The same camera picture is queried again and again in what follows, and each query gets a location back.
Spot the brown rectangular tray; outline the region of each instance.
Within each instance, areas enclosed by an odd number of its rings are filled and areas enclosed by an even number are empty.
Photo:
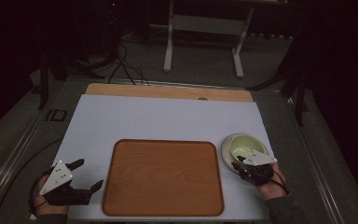
[[[103,212],[111,217],[215,217],[224,210],[209,142],[123,139],[115,144]]]

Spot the person's left hand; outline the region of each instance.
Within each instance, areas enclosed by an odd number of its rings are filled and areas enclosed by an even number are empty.
[[[66,206],[50,205],[48,204],[48,202],[46,202],[45,198],[42,195],[40,195],[39,192],[43,188],[47,180],[48,180],[48,175],[45,175],[37,183],[37,193],[36,193],[36,197],[34,198],[34,207],[36,209],[36,216],[39,217],[47,214],[68,215],[68,211],[69,211],[68,205]]]

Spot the sleeve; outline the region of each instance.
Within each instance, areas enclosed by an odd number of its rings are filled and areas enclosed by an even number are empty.
[[[39,216],[36,219],[36,224],[65,224],[67,220],[67,215],[48,214]]]
[[[308,224],[308,220],[292,196],[266,201],[269,217],[273,224]]]

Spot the wooden board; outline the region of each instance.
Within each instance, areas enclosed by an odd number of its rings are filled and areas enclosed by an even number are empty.
[[[224,210],[216,148],[209,142],[120,140],[103,212],[111,217],[216,217]]]
[[[189,88],[168,86],[141,86],[122,84],[89,84],[86,90],[88,95],[115,95],[132,97],[155,97],[171,99],[199,98],[213,101],[252,102],[253,98],[248,91],[224,90],[212,88]]]

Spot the green bowl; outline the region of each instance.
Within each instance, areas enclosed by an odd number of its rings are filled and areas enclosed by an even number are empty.
[[[257,138],[249,134],[240,134],[235,136],[230,143],[229,152],[231,159],[239,166],[245,168],[246,165],[238,160],[238,156],[247,158],[253,150],[257,150],[261,153],[269,154],[266,147]]]

